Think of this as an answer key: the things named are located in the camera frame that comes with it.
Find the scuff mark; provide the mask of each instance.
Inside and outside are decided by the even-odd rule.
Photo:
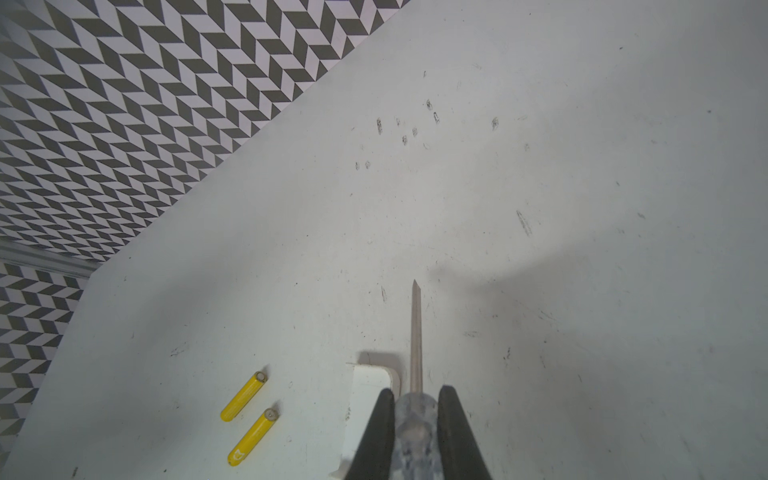
[[[170,356],[176,356],[179,353],[184,353],[189,349],[189,345],[187,342],[182,343],[180,346],[176,347],[175,349],[170,351]]]
[[[528,225],[528,221],[523,217],[523,213],[518,210],[518,219],[520,220],[520,225],[523,227],[523,231],[526,235],[529,237],[533,235],[533,231],[531,230],[531,226]]]
[[[544,310],[539,310],[538,312],[539,312],[541,315],[543,315],[543,316],[546,316],[547,318],[549,318],[549,319],[550,319],[550,320],[552,320],[553,322],[560,322],[560,320],[558,320],[558,319],[554,318],[552,315],[549,315],[549,314],[548,314],[548,313],[546,313]]]

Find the transparent handle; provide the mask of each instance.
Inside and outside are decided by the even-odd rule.
[[[443,480],[437,441],[437,402],[406,393],[395,404],[395,445],[390,480]]]

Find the chevron patterned wall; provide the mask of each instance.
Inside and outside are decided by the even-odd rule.
[[[84,287],[85,280],[0,263],[0,468]]]
[[[0,237],[104,261],[408,0],[8,0]]]

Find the white tabletop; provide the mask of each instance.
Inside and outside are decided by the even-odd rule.
[[[414,279],[495,478],[768,475],[760,5],[410,2],[93,275],[3,478],[325,478]]]

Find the black and white pattern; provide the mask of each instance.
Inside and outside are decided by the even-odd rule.
[[[85,281],[0,263],[0,468],[24,425]]]
[[[104,261],[408,0],[9,0],[0,237]]]

